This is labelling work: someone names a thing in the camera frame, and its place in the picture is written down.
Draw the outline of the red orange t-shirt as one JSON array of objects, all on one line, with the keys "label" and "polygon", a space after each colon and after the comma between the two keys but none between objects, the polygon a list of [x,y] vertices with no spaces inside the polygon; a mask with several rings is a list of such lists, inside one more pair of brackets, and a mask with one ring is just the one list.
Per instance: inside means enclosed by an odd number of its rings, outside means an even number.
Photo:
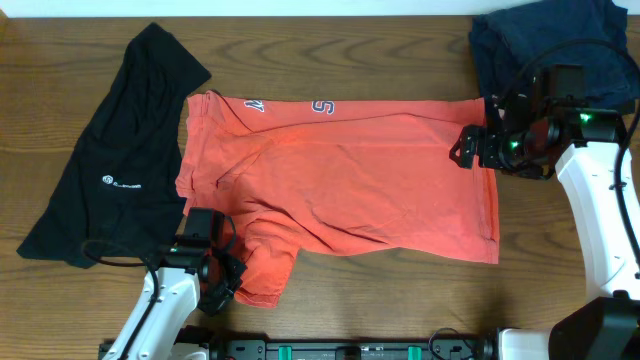
[{"label": "red orange t-shirt", "polygon": [[485,121],[483,99],[268,101],[209,91],[188,100],[178,194],[234,221],[246,265],[238,302],[275,307],[300,251],[405,248],[499,260],[496,178],[449,152]]}]

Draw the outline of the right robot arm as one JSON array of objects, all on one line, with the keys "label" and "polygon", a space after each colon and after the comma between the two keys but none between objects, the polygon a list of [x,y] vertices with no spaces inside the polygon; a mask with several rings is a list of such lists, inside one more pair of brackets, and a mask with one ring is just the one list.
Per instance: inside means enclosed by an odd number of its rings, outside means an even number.
[{"label": "right robot arm", "polygon": [[479,340],[475,359],[636,359],[639,356],[639,202],[630,130],[589,104],[579,65],[535,76],[534,95],[463,128],[449,157],[505,174],[556,177],[571,206],[585,268],[586,303],[545,330],[503,328]]}]

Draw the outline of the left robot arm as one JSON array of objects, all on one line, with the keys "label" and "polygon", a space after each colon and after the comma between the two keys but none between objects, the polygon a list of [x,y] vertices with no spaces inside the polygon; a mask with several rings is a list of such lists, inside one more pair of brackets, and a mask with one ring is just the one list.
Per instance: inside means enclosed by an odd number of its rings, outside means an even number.
[{"label": "left robot arm", "polygon": [[147,268],[140,297],[118,337],[99,347],[100,359],[223,359],[211,331],[187,326],[196,310],[219,314],[242,285],[247,266],[231,254],[233,219],[214,209],[192,208],[184,233]]}]

